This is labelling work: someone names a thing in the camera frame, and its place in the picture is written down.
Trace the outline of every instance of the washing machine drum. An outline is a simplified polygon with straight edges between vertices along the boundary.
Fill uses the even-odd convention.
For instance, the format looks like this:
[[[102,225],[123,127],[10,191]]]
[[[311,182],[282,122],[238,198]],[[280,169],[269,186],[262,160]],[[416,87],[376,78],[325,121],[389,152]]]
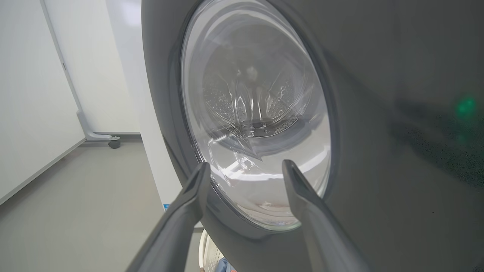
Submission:
[[[478,5],[143,0],[167,149],[182,184],[210,163],[202,223],[239,272],[311,270],[286,159],[374,271],[479,269]]]

